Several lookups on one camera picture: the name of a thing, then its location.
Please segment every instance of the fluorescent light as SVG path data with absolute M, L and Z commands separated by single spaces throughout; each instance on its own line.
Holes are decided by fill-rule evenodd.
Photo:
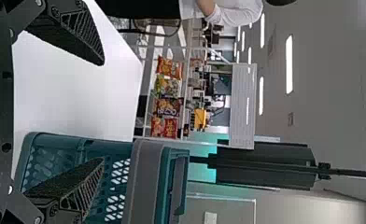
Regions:
M 265 39 L 265 15 L 262 13 L 261 15 L 261 31 L 260 31 L 260 46 L 264 47 L 264 39 Z
M 172 52 L 171 49 L 168 49 L 168 52 L 166 53 L 166 58 L 168 58 L 168 59 L 174 58 L 174 53 Z
M 183 31 L 183 26 L 180 26 L 177 36 L 179 37 L 179 40 L 180 40 L 180 46 L 186 47 L 187 43 L 186 43 L 186 37 L 184 35 L 184 31 Z M 183 57 L 185 57 L 185 56 L 186 56 L 186 50 L 183 49 Z
M 237 62 L 237 63 L 239 63 L 239 52 L 240 52 L 240 51 L 236 52 L 236 62 Z
M 241 51 L 244 51 L 245 50 L 245 31 L 242 32 L 242 49 Z
M 250 98 L 247 97 L 247 101 L 246 101 L 246 125 L 249 125 L 249 104 L 250 104 Z
M 233 43 L 233 56 L 236 57 L 236 42 Z
M 264 77 L 261 77 L 259 87 L 259 115 L 262 115 L 263 111 L 264 111 Z
M 238 26 L 238 42 L 241 41 L 241 26 Z
M 293 92 L 293 36 L 286 40 L 286 93 Z
M 252 48 L 247 50 L 247 63 L 252 64 Z

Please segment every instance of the white shirt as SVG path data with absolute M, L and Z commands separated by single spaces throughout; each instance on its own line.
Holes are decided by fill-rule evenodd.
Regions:
M 257 21 L 262 12 L 262 0 L 215 0 L 214 12 L 206 21 L 223 26 L 237 27 Z M 196 0 L 179 0 L 182 20 L 204 18 Z

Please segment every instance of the basket handle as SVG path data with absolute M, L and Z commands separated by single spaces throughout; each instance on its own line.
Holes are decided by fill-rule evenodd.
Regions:
M 189 174 L 189 157 L 184 158 L 184 176 L 183 176 L 183 180 L 187 180 L 188 179 L 188 174 Z M 175 216 L 182 216 L 185 213 L 186 210 L 186 195 L 187 195 L 187 182 L 188 181 L 183 181 L 182 183 L 182 197 L 181 197 L 181 201 L 180 201 L 180 206 L 175 210 L 174 215 Z

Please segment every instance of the red snack bag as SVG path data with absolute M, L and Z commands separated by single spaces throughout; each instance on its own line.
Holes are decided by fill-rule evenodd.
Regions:
M 174 63 L 170 59 L 158 58 L 156 73 L 180 80 L 182 78 L 182 63 Z
M 164 120 L 160 118 L 151 119 L 151 137 L 162 137 L 164 132 Z
M 165 119 L 163 137 L 177 139 L 177 119 Z

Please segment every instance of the teal plastic basket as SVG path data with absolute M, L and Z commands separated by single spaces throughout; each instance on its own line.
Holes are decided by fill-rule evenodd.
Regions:
M 105 159 L 104 177 L 85 223 L 120 224 L 124 217 L 127 197 L 134 197 L 134 195 L 127 195 L 130 169 L 135 167 L 131 163 L 133 148 L 134 143 L 50 133 L 29 133 L 22 144 L 20 161 L 15 174 L 15 185 L 17 189 L 25 192 L 40 182 L 66 172 L 86 161 L 103 157 Z M 149 210 L 154 210 L 153 223 L 170 224 L 170 220 L 175 219 L 171 218 L 171 215 L 178 217 L 184 214 L 189 157 L 190 153 L 187 150 L 169 147 L 162 149 L 157 204 L 155 208 L 149 208 Z M 174 179 L 177 178 L 175 176 L 176 161 L 182 160 L 184 162 L 184 170 L 181 172 L 183 185 L 174 186 Z M 171 204 L 174 197 L 172 192 L 176 193 L 174 187 L 178 187 L 179 198 L 181 198 L 178 205 Z

